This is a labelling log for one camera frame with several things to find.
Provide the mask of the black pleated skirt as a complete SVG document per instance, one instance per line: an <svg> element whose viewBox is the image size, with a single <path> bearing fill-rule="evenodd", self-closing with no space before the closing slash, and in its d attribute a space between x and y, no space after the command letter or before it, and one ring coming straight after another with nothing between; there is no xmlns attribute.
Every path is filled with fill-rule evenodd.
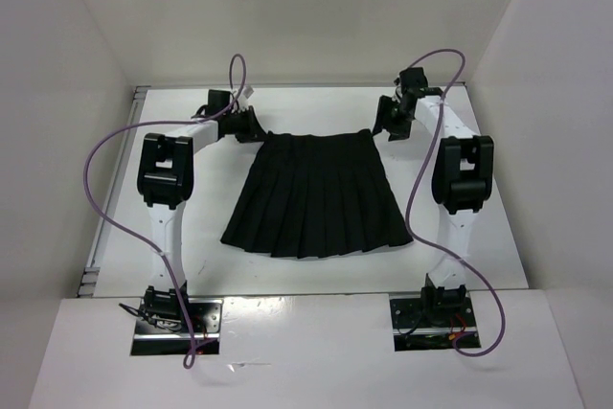
<svg viewBox="0 0 613 409"><path fill-rule="evenodd" d="M318 258L412 242L368 129L270 132L221 242L272 258Z"/></svg>

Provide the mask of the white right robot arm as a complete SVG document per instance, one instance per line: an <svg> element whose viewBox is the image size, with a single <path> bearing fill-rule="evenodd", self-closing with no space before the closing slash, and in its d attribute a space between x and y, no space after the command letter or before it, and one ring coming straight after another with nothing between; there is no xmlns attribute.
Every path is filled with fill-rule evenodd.
<svg viewBox="0 0 613 409"><path fill-rule="evenodd" d="M374 134L387 131L390 142L407 140L417 121L437 141L431 177L440 211L437 244L465 258L475 217L492 192L493 140L441 100L442 89L428 84L422 68L400 71L394 85L392 97L379 98Z"/></svg>

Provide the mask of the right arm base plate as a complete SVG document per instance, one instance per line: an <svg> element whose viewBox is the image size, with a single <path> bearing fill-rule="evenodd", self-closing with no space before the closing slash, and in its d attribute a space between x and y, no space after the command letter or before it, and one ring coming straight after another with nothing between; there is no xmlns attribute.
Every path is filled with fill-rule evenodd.
<svg viewBox="0 0 613 409"><path fill-rule="evenodd" d="M424 286L420 293L391 294L389 307L396 352L481 347L466 289Z"/></svg>

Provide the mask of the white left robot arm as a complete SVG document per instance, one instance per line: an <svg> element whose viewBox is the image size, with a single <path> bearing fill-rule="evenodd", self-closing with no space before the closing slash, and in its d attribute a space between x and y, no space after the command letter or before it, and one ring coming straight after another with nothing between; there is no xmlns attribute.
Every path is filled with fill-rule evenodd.
<svg viewBox="0 0 613 409"><path fill-rule="evenodd" d="M186 125L144 138L137 190L147 205L153 251L161 260L153 265L141 311L168 331L180 331L191 320L182 261L182 220L194 188L194 157L228 135L241 143L264 139L255 109L248 104L252 94L250 86L211 90L207 103Z"/></svg>

